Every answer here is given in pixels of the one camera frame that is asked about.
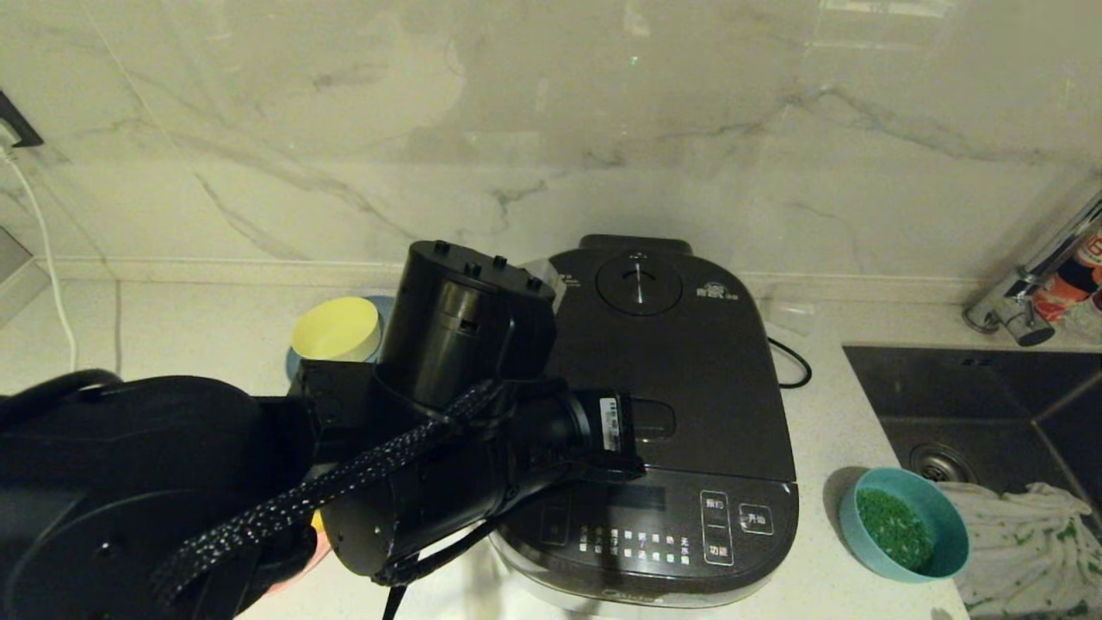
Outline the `dark grey rice cooker lid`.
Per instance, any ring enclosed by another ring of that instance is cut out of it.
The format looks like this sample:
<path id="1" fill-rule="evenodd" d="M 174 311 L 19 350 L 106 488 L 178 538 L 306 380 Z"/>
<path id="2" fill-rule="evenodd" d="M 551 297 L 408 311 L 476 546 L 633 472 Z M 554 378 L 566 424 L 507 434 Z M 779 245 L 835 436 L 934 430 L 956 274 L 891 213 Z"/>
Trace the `dark grey rice cooker lid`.
<path id="1" fill-rule="evenodd" d="M 782 389 L 747 286 L 680 239 L 591 233 L 566 280 L 548 373 L 628 394 L 666 470 L 795 482 Z"/>

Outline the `chopped green vegetables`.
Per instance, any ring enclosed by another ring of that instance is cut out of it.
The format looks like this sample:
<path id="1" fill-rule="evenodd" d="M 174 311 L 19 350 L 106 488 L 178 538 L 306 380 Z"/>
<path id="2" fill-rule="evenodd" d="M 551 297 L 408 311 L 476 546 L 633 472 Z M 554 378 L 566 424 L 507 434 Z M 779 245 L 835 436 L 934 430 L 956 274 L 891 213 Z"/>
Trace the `chopped green vegetables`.
<path id="1" fill-rule="evenodd" d="M 857 491 L 857 508 L 869 537 L 890 561 L 910 572 L 930 561 L 932 530 L 903 499 L 878 489 L 862 489 Z"/>

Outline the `teal bowl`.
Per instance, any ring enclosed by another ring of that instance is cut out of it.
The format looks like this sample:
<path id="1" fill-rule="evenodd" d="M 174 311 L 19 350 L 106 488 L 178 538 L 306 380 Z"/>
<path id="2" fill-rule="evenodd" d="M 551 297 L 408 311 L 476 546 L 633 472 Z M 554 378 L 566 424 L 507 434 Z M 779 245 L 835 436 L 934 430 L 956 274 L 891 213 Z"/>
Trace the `teal bowl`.
<path id="1" fill-rule="evenodd" d="M 911 505 L 932 530 L 933 554 L 923 567 L 910 572 L 890 561 L 869 537 L 858 516 L 857 491 L 878 489 Z M 969 559 L 966 526 L 957 507 L 933 483 L 904 468 L 869 468 L 842 492 L 838 502 L 839 527 L 849 550 L 869 572 L 886 580 L 949 580 L 964 569 Z"/>

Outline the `clear plastic cup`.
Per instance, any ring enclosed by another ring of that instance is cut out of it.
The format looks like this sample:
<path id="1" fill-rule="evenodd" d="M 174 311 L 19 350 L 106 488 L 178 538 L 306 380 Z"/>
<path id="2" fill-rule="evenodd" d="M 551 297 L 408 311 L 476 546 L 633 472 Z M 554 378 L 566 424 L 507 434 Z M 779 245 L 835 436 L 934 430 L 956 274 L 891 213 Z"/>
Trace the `clear plastic cup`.
<path id="1" fill-rule="evenodd" d="M 766 320 L 786 331 L 810 337 L 815 333 L 818 311 L 813 302 L 803 300 L 767 300 L 765 303 Z"/>

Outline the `metal sink drain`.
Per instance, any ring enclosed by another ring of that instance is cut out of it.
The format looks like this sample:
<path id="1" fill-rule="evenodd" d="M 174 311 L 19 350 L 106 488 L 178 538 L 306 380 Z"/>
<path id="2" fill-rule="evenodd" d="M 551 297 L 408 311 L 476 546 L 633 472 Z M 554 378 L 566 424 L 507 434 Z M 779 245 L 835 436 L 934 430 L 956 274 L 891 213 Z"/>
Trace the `metal sink drain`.
<path id="1" fill-rule="evenodd" d="M 979 476 L 964 456 L 941 443 L 923 443 L 912 447 L 908 457 L 912 474 L 932 482 L 979 483 Z"/>

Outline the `dark metal sink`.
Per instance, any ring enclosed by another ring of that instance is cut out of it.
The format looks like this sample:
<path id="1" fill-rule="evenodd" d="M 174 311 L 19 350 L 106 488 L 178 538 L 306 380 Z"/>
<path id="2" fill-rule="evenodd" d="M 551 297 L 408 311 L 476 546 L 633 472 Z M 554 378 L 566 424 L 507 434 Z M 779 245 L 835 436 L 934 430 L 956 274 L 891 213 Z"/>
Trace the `dark metal sink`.
<path id="1" fill-rule="evenodd" d="M 1092 507 L 1102 542 L 1102 353 L 846 346 L 904 468 L 941 443 L 996 493 L 1042 482 Z"/>

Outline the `white cloth with green specks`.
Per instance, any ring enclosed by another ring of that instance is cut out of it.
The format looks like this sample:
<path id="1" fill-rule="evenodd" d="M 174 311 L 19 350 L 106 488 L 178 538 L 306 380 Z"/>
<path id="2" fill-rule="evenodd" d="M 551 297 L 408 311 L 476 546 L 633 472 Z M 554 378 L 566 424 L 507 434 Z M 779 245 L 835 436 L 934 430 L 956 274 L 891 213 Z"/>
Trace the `white cloth with green specks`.
<path id="1" fill-rule="evenodd" d="M 1042 482 L 1019 493 L 937 486 L 968 530 L 954 584 L 969 620 L 1102 620 L 1102 542 L 1089 503 Z"/>

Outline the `chrome faucet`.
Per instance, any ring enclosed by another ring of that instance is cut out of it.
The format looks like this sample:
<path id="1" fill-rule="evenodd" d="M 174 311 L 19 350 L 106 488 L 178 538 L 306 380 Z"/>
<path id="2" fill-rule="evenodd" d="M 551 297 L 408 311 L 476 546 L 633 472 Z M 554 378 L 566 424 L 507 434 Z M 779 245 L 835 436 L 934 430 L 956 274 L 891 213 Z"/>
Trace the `chrome faucet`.
<path id="1" fill-rule="evenodd" d="M 1068 222 L 1042 235 L 1042 243 L 1028 251 L 1023 262 L 995 279 L 976 300 L 964 303 L 962 320 L 981 334 L 995 334 L 1003 328 L 1022 348 L 1050 340 L 1056 330 L 1049 320 L 1044 320 L 1031 294 L 1099 227 L 1102 227 L 1102 189 L 1095 192 Z"/>

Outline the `red printed can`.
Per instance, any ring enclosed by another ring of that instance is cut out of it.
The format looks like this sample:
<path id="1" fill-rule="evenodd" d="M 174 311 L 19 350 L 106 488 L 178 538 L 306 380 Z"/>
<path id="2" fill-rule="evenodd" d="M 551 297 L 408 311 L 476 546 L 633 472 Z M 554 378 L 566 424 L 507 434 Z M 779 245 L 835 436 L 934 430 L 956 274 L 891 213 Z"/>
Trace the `red printed can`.
<path id="1" fill-rule="evenodd" d="M 1055 323 L 1102 286 L 1102 227 L 1074 248 L 1055 274 L 1035 291 L 1031 302 L 1042 320 Z"/>

